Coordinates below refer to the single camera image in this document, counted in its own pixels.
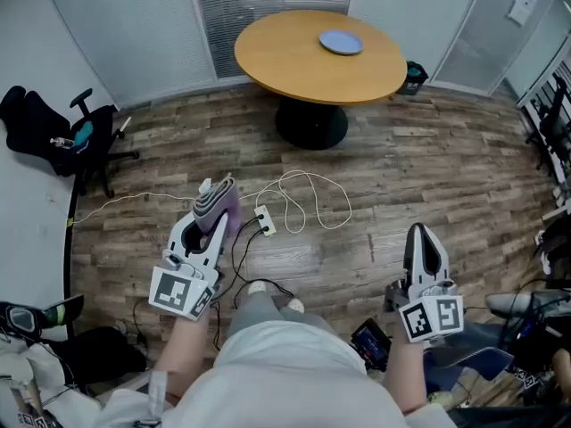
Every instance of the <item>blue object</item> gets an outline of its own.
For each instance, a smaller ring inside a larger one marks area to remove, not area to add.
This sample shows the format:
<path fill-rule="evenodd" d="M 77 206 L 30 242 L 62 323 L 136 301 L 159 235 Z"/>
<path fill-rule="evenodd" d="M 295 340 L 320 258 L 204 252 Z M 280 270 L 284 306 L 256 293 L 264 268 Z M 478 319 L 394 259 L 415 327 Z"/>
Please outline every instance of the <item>blue object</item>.
<path fill-rule="evenodd" d="M 89 145 L 89 137 L 93 134 L 93 124 L 91 120 L 88 120 L 83 124 L 83 127 L 79 129 L 78 133 L 75 134 L 73 150 L 75 153 L 80 153 Z"/>
<path fill-rule="evenodd" d="M 91 120 L 88 120 L 83 127 L 79 129 L 78 133 L 75 134 L 74 143 L 76 146 L 81 146 L 83 143 L 89 139 L 89 137 L 93 134 L 93 124 Z"/>
<path fill-rule="evenodd" d="M 363 50 L 363 42 L 351 33 L 328 30 L 319 35 L 319 42 L 332 53 L 354 55 Z"/>
<path fill-rule="evenodd" d="M 511 365 L 513 359 L 508 352 L 494 347 L 472 351 L 458 348 L 428 349 L 424 353 L 426 392 L 451 391 L 465 367 L 476 370 L 490 382 Z"/>
<path fill-rule="evenodd" d="M 420 71 L 418 68 L 416 67 L 412 67 L 411 69 L 409 69 L 409 76 L 420 76 L 422 74 L 422 71 Z"/>

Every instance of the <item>person's hand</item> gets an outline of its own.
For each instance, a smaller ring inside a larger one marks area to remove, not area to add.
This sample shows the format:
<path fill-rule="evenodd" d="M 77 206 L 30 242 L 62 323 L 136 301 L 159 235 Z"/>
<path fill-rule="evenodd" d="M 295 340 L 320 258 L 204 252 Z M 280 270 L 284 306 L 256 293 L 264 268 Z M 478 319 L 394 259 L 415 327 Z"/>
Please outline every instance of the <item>person's hand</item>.
<path fill-rule="evenodd" d="M 555 379 L 567 399 L 571 399 L 571 354 L 559 349 L 551 359 Z"/>

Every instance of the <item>white shoe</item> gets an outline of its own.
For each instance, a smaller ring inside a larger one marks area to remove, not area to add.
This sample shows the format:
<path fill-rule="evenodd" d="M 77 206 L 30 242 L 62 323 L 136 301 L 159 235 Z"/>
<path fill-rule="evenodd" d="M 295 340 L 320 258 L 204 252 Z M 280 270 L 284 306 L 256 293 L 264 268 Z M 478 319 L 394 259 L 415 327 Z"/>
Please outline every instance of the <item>white shoe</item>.
<path fill-rule="evenodd" d="M 302 314 L 305 312 L 305 306 L 301 300 L 297 298 L 292 298 L 286 305 L 287 308 L 296 310 L 297 312 L 301 312 Z"/>
<path fill-rule="evenodd" d="M 536 246 L 541 246 L 543 244 L 543 230 L 540 230 L 539 233 L 535 236 L 534 241 Z"/>
<path fill-rule="evenodd" d="M 546 276 L 549 276 L 551 274 L 551 265 L 549 259 L 547 258 L 547 254 L 545 252 L 540 253 L 539 258 L 542 261 L 543 273 Z"/>
<path fill-rule="evenodd" d="M 264 281 L 254 281 L 248 285 L 248 295 L 256 292 L 267 292 L 268 286 Z"/>

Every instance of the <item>table top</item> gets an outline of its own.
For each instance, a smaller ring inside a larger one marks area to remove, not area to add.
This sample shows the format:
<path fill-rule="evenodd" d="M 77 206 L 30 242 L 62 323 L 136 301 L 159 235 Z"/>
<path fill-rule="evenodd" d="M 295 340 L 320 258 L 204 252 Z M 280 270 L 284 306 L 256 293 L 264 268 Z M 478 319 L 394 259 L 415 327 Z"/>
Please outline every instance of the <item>table top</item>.
<path fill-rule="evenodd" d="M 326 30 L 356 35 L 363 51 L 355 55 L 329 52 L 319 42 Z M 271 14 L 244 29 L 235 54 L 242 70 L 257 83 L 314 103 L 373 102 L 399 89 L 407 74 L 406 61 L 391 38 L 337 12 Z"/>

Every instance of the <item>power strip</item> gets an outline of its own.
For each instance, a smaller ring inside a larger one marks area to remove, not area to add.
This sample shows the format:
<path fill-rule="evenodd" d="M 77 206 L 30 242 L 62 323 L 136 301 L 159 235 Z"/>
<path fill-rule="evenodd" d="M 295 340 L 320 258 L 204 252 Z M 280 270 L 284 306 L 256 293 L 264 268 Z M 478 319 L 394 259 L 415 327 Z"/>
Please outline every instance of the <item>power strip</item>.
<path fill-rule="evenodd" d="M 264 234 L 266 236 L 272 236 L 276 232 L 276 228 L 274 227 L 274 223 L 271 220 L 271 216 L 269 215 L 266 205 L 262 204 L 253 211 L 256 214 L 256 217 L 261 216 L 261 218 L 258 219 L 258 222 L 260 222 L 260 227 L 264 230 Z"/>

